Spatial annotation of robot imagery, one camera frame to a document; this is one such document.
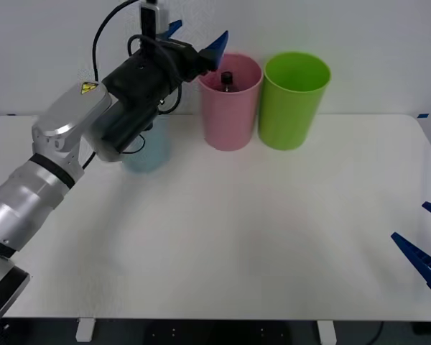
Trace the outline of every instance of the green cup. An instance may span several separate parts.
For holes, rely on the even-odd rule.
[[[284,52],[265,66],[259,136],[276,150],[298,148],[307,138],[326,86],[330,68],[303,52]]]

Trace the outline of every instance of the pink cup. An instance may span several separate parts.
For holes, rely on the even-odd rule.
[[[233,73],[239,92],[219,91],[226,71]],[[259,64],[242,54],[225,54],[216,72],[199,77],[204,135],[210,146],[236,151],[249,143],[263,77]]]

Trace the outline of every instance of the white wall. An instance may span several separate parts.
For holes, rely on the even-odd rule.
[[[261,62],[282,50],[319,55],[333,71],[323,112],[431,114],[431,0],[167,2],[172,19],[184,20],[176,38],[198,48],[228,29],[230,48]],[[74,82],[92,78],[93,36],[118,3],[0,0],[0,114],[44,111]],[[107,26],[101,77],[127,58],[137,14],[133,5]],[[192,108],[189,90],[180,112]]]

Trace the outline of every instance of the cup rim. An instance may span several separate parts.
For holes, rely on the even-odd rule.
[[[243,54],[243,53],[240,53],[240,52],[226,52],[224,55],[238,55],[238,56],[242,56],[244,58],[248,58],[248,59],[251,59],[252,61],[254,61],[255,64],[257,65],[257,67],[260,69],[260,79],[259,79],[259,81],[257,83],[255,83],[255,85],[251,86],[250,88],[247,88],[246,90],[242,90],[242,91],[238,91],[238,92],[222,92],[222,91],[216,90],[214,88],[210,88],[209,86],[207,86],[206,84],[204,84],[204,82],[202,82],[202,80],[201,80],[204,77],[204,75],[200,75],[197,78],[198,83],[202,87],[204,87],[206,90],[217,92],[217,93],[223,93],[224,95],[227,95],[227,96],[237,96],[237,95],[242,95],[245,92],[249,92],[253,88],[258,87],[262,83],[262,81],[264,81],[264,75],[265,75],[265,73],[264,73],[263,68],[260,66],[260,64],[257,61],[255,61],[255,59],[253,59],[249,55],[246,55],[246,54]]]
[[[267,74],[267,66],[268,66],[268,64],[271,62],[271,61],[273,61],[275,58],[278,58],[278,57],[280,57],[280,56],[283,56],[283,55],[306,55],[306,56],[308,56],[308,57],[312,57],[313,59],[316,59],[316,60],[318,60],[319,62],[321,62],[324,66],[325,66],[325,68],[328,70],[328,72],[329,72],[329,79],[328,79],[328,81],[326,81],[325,82],[325,84],[323,85],[323,86],[321,86],[321,87],[319,87],[319,88],[315,88],[315,89],[313,89],[313,90],[309,90],[309,91],[296,91],[296,90],[290,90],[290,89],[288,89],[288,88],[283,88],[282,86],[280,86],[280,85],[278,85],[277,83],[275,83],[269,76],[268,76],[268,74]],[[274,86],[276,86],[277,88],[280,88],[281,90],[283,90],[283,91],[286,91],[286,92],[290,92],[290,93],[313,93],[313,92],[318,92],[318,91],[321,91],[321,90],[323,90],[324,88],[326,88],[327,87],[327,85],[329,85],[329,83],[330,83],[330,81],[332,80],[332,70],[330,69],[330,67],[328,66],[328,64],[327,63],[325,63],[323,60],[321,60],[318,56],[316,56],[316,55],[313,55],[313,54],[310,54],[310,53],[308,53],[308,52],[297,52],[297,51],[289,51],[289,52],[281,52],[281,53],[279,53],[279,54],[276,54],[276,55],[274,55],[273,57],[271,57],[270,59],[268,59],[268,61],[267,61],[267,63],[265,63],[265,66],[264,66],[264,75],[265,75],[265,78],[271,83],[271,84],[273,84]]]

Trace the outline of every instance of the plastic cup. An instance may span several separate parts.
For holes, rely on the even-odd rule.
[[[238,92],[221,91],[221,73],[230,71]],[[263,72],[249,56],[229,53],[216,72],[199,77],[206,142],[220,151],[245,147],[252,138]]]
[[[330,68],[318,57],[285,52],[265,66],[259,136],[276,150],[298,148],[307,138],[330,81]]]
[[[163,166],[170,160],[171,142],[168,134],[168,116],[160,115],[153,121],[153,128],[149,131],[142,132],[141,137],[137,137],[127,152],[140,150],[133,155],[123,155],[123,164],[125,168],[133,173],[151,173]]]

